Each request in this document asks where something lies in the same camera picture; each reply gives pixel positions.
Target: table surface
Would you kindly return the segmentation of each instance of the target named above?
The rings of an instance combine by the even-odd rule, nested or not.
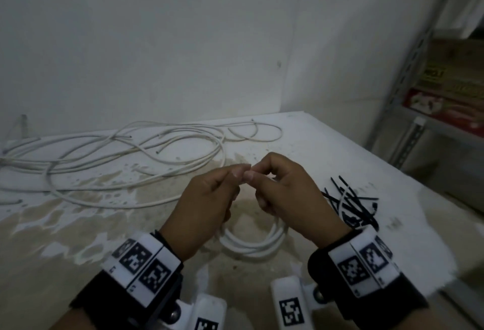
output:
[[[393,251],[398,266],[425,295],[484,259],[484,225],[474,216],[317,119],[304,112],[260,115],[254,119],[280,126],[283,137],[270,143],[229,142],[227,162],[253,164],[274,151],[300,163],[320,189],[326,187],[335,196],[330,177],[341,175],[360,195],[378,197],[379,235]],[[270,137],[275,130],[263,126],[260,132]],[[153,130],[141,129],[133,136],[142,138],[152,133]],[[71,145],[52,145],[31,156],[56,157]],[[109,146],[112,151],[118,147],[123,148],[116,143]],[[165,152],[167,159],[175,159],[200,155],[208,147],[207,141],[182,140]],[[220,160],[220,155],[216,156],[196,173],[217,167]],[[161,168],[141,153],[134,153],[87,171],[57,175],[53,180],[59,186],[130,182],[142,178],[133,168],[143,166],[156,171]],[[192,175],[133,190],[71,195],[87,201],[144,203],[181,193]],[[0,185],[42,187],[43,183],[38,175],[3,169]],[[49,193],[0,194],[2,198],[23,199],[22,204],[0,209],[0,317],[3,328],[8,329],[48,328],[99,271],[104,257],[131,233],[159,228],[175,206],[169,203],[137,210],[107,210],[73,205]],[[233,205],[229,228],[242,239],[259,241],[271,224],[272,217],[258,208],[254,190],[243,186]],[[228,305],[227,328],[277,328],[269,284],[288,275],[298,275],[309,283],[306,262],[314,249],[311,242],[292,230],[281,249],[263,260],[244,259],[227,252],[215,240],[210,241],[185,263],[181,297],[189,302],[197,293],[205,292],[224,298]]]

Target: black wrist strap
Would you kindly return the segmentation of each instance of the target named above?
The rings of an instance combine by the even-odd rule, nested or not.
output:
[[[355,295],[355,286],[351,285],[354,282],[348,281],[348,277],[344,277],[346,272],[341,271],[341,268],[348,269],[350,267],[346,265],[348,260],[339,264],[338,268],[338,265],[330,257],[330,253],[334,253],[336,248],[348,245],[361,233],[362,231],[352,231],[331,246],[315,251],[308,261],[308,272],[314,281],[318,283],[323,297],[327,301],[334,300],[336,302],[344,319],[353,320],[362,330],[388,330],[403,321],[412,311],[428,308],[428,303],[402,273],[396,275],[391,281],[388,280],[388,282],[384,283],[383,288],[380,287],[371,293],[361,296]],[[371,243],[368,246],[372,249],[374,248]],[[382,261],[379,262],[379,267],[384,268],[385,265],[394,265],[389,257],[391,252],[381,250],[377,252],[377,256],[380,254],[382,255]],[[375,275],[372,272],[372,267],[369,267],[364,259],[360,260],[359,263],[366,267],[367,273],[373,276],[373,279],[379,278],[378,274],[381,272],[377,272]],[[350,274],[356,278],[355,281],[360,280],[357,277],[360,272],[357,271],[354,263],[351,263],[351,265]]]
[[[152,233],[152,236],[161,242],[162,248],[170,250],[171,254],[175,256],[158,232]],[[134,240],[131,241],[127,240],[113,253],[115,255],[123,246],[130,245],[124,249],[122,255],[118,256],[119,262],[124,257],[123,255],[129,257],[130,249],[138,243]],[[161,269],[166,269],[163,263],[156,261],[159,257],[157,254],[160,252],[161,249],[151,254],[144,266],[140,267],[136,278],[127,286],[120,285],[106,270],[99,272],[70,303],[70,307],[84,309],[98,330],[112,328],[132,330],[150,327],[157,318],[163,316],[165,312],[171,311],[174,302],[179,298],[183,281],[183,276],[180,274],[183,264],[180,263],[173,272],[170,272],[166,281],[158,280],[154,283],[161,278],[160,266],[163,266]],[[129,293],[134,285],[139,286],[140,281],[146,284],[152,292],[156,291],[149,304],[141,304],[136,297],[132,296],[132,293]]]

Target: fingernail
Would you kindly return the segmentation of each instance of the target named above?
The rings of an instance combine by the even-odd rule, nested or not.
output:
[[[237,178],[237,179],[242,179],[242,176],[244,174],[244,167],[235,167],[232,170],[232,174]]]
[[[244,181],[250,182],[254,178],[254,171],[245,171],[244,172]]]
[[[259,203],[259,206],[263,209],[267,206],[267,201],[266,199],[256,196],[257,202]]]

